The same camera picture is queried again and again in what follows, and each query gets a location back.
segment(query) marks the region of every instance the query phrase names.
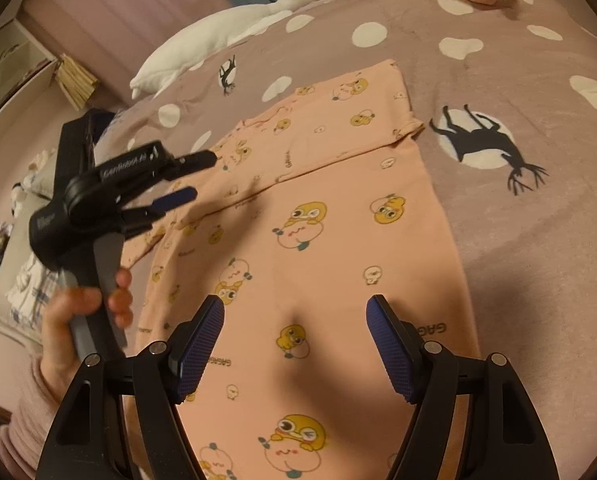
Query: black handle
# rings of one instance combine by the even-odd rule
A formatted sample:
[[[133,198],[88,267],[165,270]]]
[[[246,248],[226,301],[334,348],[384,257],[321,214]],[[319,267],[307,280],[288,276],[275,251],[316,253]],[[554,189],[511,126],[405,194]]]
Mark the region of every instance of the black handle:
[[[115,274],[125,237],[112,233],[93,244],[73,248],[61,260],[64,281],[68,286],[94,286],[101,289],[103,304],[91,316],[75,316],[70,322],[72,338],[79,359],[100,354],[105,360],[123,357],[127,346],[124,332],[117,328],[106,307],[107,297],[116,288]]]

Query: shirt sleeve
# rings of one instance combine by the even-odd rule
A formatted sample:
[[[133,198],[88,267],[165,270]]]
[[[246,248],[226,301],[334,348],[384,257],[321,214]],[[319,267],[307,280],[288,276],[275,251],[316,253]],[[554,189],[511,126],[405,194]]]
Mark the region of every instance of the shirt sleeve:
[[[36,476],[45,439],[58,403],[40,373],[40,358],[32,360],[24,377],[21,400],[7,426],[0,428],[0,459],[16,480]]]

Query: white goose plush toy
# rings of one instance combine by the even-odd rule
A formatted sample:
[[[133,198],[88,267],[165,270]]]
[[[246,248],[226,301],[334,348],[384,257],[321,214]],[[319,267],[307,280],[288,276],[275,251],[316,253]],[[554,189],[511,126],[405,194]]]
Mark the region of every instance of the white goose plush toy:
[[[157,48],[130,82],[132,98],[158,94],[185,70],[317,0],[278,0],[221,10],[183,28]]]

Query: bed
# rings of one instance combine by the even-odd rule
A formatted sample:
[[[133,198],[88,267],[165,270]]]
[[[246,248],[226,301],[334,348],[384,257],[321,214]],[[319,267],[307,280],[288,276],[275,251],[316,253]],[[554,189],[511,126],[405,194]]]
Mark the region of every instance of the bed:
[[[425,123],[481,353],[513,362],[561,477],[580,478],[597,456],[597,37],[555,0],[321,1],[119,114],[98,158],[216,146],[297,89],[387,59]],[[133,267],[138,305],[154,253]]]

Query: gray grip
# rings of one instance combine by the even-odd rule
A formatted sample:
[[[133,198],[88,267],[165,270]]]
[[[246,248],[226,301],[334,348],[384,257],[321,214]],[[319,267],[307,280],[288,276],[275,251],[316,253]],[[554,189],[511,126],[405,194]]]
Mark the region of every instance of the gray grip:
[[[114,332],[114,337],[121,348],[127,347],[128,340],[125,337],[125,331],[116,326],[112,313],[107,309],[107,298],[117,288],[115,276],[120,267],[120,257],[124,243],[125,237],[122,234],[110,233],[98,238],[93,246],[96,272],[98,274],[99,285],[101,286],[104,307],[112,327],[112,332]],[[76,277],[68,270],[63,270],[61,278],[63,286],[79,285]],[[85,316],[74,316],[70,322],[70,328],[78,358],[83,361],[89,354],[96,352]]]

